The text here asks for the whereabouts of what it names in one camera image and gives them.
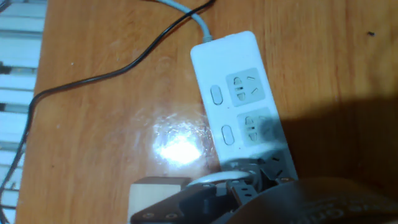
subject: cable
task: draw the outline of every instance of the cable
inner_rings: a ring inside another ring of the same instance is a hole
[[[191,9],[189,9],[188,7],[181,5],[180,3],[177,3],[173,0],[156,0],[158,2],[161,2],[163,4],[166,4],[168,6],[174,7],[176,9],[178,9],[179,11],[182,11],[183,13],[188,13],[191,11]],[[213,37],[210,34],[210,30],[206,25],[206,22],[198,15],[198,14],[192,14],[192,19],[195,20],[200,28],[203,31],[203,43],[207,43],[213,40]]]
[[[2,0],[0,2],[0,12],[3,12],[4,10],[7,9],[8,6],[10,6],[10,0]]]
[[[98,75],[95,77],[91,77],[91,78],[86,78],[80,81],[76,81],[76,82],[71,82],[65,85],[61,85],[58,87],[54,87],[48,90],[44,90],[42,92],[40,92],[39,94],[37,94],[33,100],[30,102],[29,104],[29,109],[28,109],[28,115],[27,115],[27,122],[26,122],[26,126],[25,126],[25,130],[22,134],[22,139],[18,145],[17,148],[17,153],[16,156],[11,164],[10,169],[8,170],[7,176],[6,178],[4,178],[3,183],[0,186],[0,202],[1,202],[1,197],[2,194],[4,192],[4,189],[6,188],[6,184],[9,182],[12,174],[14,173],[15,169],[18,166],[18,162],[20,161],[22,155],[23,155],[23,150],[22,147],[26,142],[27,136],[29,134],[29,130],[30,130],[30,126],[32,124],[32,119],[33,119],[33,113],[36,107],[36,104],[43,98],[46,96],[49,96],[51,94],[54,93],[58,93],[61,91],[67,91],[67,90],[71,90],[73,88],[78,88],[81,87],[83,85],[87,85],[90,83],[94,83],[94,82],[98,82],[98,81],[103,81],[109,78],[114,78],[116,76],[122,75],[123,73],[126,73],[127,71],[129,71],[130,69],[134,68],[137,64],[139,64],[140,62],[142,62],[142,60],[144,60],[149,53],[151,53],[153,51],[153,49],[157,46],[157,44],[160,42],[160,40],[166,36],[171,30],[173,30],[173,28],[178,25],[180,22],[182,22],[184,19],[186,19],[187,17],[192,16],[194,13],[201,11],[202,9],[205,9],[209,6],[211,6],[216,0],[209,0],[207,3],[205,3],[204,5],[197,7],[196,9],[186,13],[184,16],[182,16],[181,18],[177,19],[173,24],[171,24],[166,30],[164,30],[151,44],[148,48],[145,49],[145,51],[138,56],[137,59],[135,59],[135,61],[131,62],[129,65],[126,65],[125,67],[116,70],[114,72],[109,72],[106,73],[104,75]],[[2,210],[2,206],[0,206],[0,223],[1,224],[7,224],[9,223],[3,210]]]

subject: white radiator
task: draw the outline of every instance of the white radiator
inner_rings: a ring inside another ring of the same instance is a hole
[[[0,182],[16,154],[33,98],[47,2],[14,0],[0,12]],[[22,157],[6,185],[1,205],[14,223],[22,179]]]

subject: power strip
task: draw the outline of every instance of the power strip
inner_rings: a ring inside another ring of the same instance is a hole
[[[297,178],[254,34],[197,45],[191,58],[221,168],[262,158]]]

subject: tabletop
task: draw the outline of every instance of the tabletop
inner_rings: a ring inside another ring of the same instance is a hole
[[[36,93],[125,66],[181,15],[154,1],[49,1]],[[398,1],[217,0],[201,16],[216,39],[256,35],[300,178],[398,198]],[[126,74],[39,103],[17,223],[125,223],[133,182],[218,171],[190,60],[201,35],[189,20]]]

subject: electrical socket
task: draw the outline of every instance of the electrical socket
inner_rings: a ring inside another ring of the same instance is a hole
[[[267,174],[270,180],[275,180],[281,177],[292,177],[297,179],[296,173],[289,172],[286,163],[286,155],[283,150],[275,150],[268,153],[269,156],[263,156],[264,165],[262,165],[263,171]]]
[[[256,68],[230,74],[226,82],[234,106],[257,102],[266,97]]]
[[[239,114],[238,123],[245,146],[255,146],[275,140],[275,122],[268,108]]]

